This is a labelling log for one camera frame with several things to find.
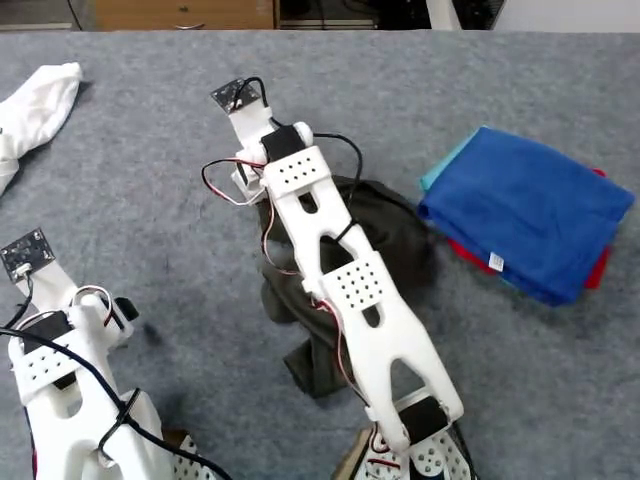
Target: white wire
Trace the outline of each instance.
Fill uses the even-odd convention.
[[[30,317],[24,318],[20,320],[20,322],[18,322],[18,324],[16,325],[16,330],[22,330],[23,328],[30,326],[31,323],[37,323],[33,321],[39,317],[43,317],[45,315],[52,314],[52,313],[56,313],[56,310],[45,310],[43,312],[35,313]]]
[[[254,172],[255,169],[258,168],[264,168],[264,165],[259,164],[259,163],[255,163],[255,162],[249,162],[247,160],[242,160],[240,158],[223,158],[220,161],[225,161],[225,162],[233,162],[236,165],[240,164],[240,165],[248,165],[252,168],[254,168]],[[213,183],[211,183],[209,181],[209,179],[206,176],[206,171],[208,168],[215,166],[216,163],[212,162],[209,163],[207,165],[204,166],[203,171],[202,171],[202,179],[204,180],[205,184],[207,185],[207,187],[209,187],[209,190],[211,190],[213,193],[215,193],[216,195],[218,195],[219,197],[221,197],[222,199],[226,200],[229,203],[232,203],[233,205],[235,205],[236,207],[246,207],[248,205],[252,205],[253,202],[255,202],[258,197],[260,197],[260,195],[262,195],[264,193],[264,191],[266,190],[265,187],[262,187],[260,189],[260,191],[258,193],[256,193],[253,197],[251,197],[249,200],[245,200],[244,202],[238,202],[237,200],[234,200],[233,198],[231,198],[229,195],[227,195],[226,193],[224,193],[222,190],[220,190],[218,187],[216,187]]]
[[[342,324],[340,323],[340,319],[338,318],[338,313],[333,308],[333,306],[331,306],[330,303],[324,300],[319,301],[318,304],[321,307],[325,308],[329,312],[329,314],[334,318],[336,323],[336,328],[338,329],[338,342],[336,345],[336,354],[338,356],[338,368],[340,369],[340,373],[342,373],[342,376],[344,377],[345,381],[349,384],[349,386],[353,389],[353,391],[356,392],[356,394],[362,400],[364,400],[366,397],[362,393],[362,390],[360,390],[356,386],[356,384],[351,381],[351,378],[349,378],[349,375],[347,375],[347,371],[344,368],[344,364],[342,363],[342,337],[344,336],[344,333],[342,332]]]
[[[262,235],[262,252],[264,253],[265,258],[267,259],[267,261],[273,266],[275,267],[280,273],[284,274],[284,275],[298,275],[299,272],[295,272],[293,270],[283,270],[282,268],[279,268],[275,262],[271,259],[271,255],[269,255],[269,246],[267,244],[267,241],[269,239],[269,232],[271,232],[271,229],[273,228],[273,224],[275,223],[275,219],[276,219],[276,210],[275,210],[275,205],[273,204],[273,201],[271,200],[271,197],[267,196],[267,200],[269,201],[269,224],[267,225],[267,228],[265,229],[263,235]]]
[[[71,297],[71,306],[76,305],[76,299],[78,295],[84,296],[88,293],[95,293],[95,292],[101,293],[107,300],[107,313],[104,319],[102,320],[102,323],[106,326],[107,323],[109,323],[109,319],[111,318],[111,315],[113,314],[113,298],[111,297],[111,294],[108,292],[106,288],[100,287],[98,285],[84,285],[78,288],[76,292],[73,294],[73,297]]]

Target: gray carpet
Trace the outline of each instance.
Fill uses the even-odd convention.
[[[211,89],[261,75],[280,120],[351,136],[365,176],[413,200],[418,177],[482,124],[640,191],[637,35],[6,35],[0,97],[40,64],[71,60],[88,83],[0,198],[0,244],[42,226],[76,282],[134,299],[137,333],[111,357],[120,388],[149,392],[166,425],[191,430],[239,479],[326,479],[366,422],[349,392],[303,396],[281,361],[304,333],[263,313],[257,214],[199,178],[206,160],[238,149]],[[352,174],[352,152],[322,148]],[[465,403],[483,479],[640,478],[639,235],[636,207],[600,290],[555,310],[439,240],[437,282],[410,303]],[[0,281],[2,318],[20,300]],[[0,478],[26,479],[27,432],[2,355]]]

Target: folded towel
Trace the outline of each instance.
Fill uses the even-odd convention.
[[[486,127],[448,160],[420,215],[485,264],[503,259],[505,280],[550,305],[577,299],[634,201],[552,148]]]

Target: wooden cabinet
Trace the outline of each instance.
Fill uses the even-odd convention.
[[[99,30],[273,29],[274,0],[95,0]]]

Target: white robotic arm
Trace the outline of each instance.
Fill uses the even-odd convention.
[[[262,96],[251,88],[252,81],[260,83]],[[380,254],[353,221],[320,149],[312,145],[311,129],[303,123],[283,126],[275,121],[257,77],[235,80],[212,97],[229,115],[243,146],[236,157],[264,165],[256,169],[238,164],[234,182],[249,202],[268,195],[277,210],[294,247],[302,286],[313,301],[335,313],[367,404],[365,411],[382,434],[382,443],[391,448],[376,448],[378,439],[373,438],[358,478],[409,478],[411,457],[426,477],[472,479],[465,458],[446,432],[462,416],[462,402],[425,328],[398,293]],[[317,205],[314,213],[305,211],[300,202],[307,194]],[[353,257],[326,274],[320,268],[320,238],[325,235]],[[395,360],[417,373],[424,386],[394,403],[390,376]]]
[[[130,304],[112,299],[101,287],[78,288],[55,261],[40,230],[0,254],[11,279],[40,310],[19,321],[9,341],[9,357],[37,452],[35,478],[215,478],[209,468],[183,461],[148,441],[149,435],[162,439],[162,431],[146,393],[138,389],[117,393],[107,355],[133,333],[130,321],[137,313],[125,308]],[[42,345],[38,338],[60,348]],[[89,369],[98,372],[106,387]],[[148,434],[146,439],[125,421],[127,414]],[[182,448],[195,453],[188,436]]]

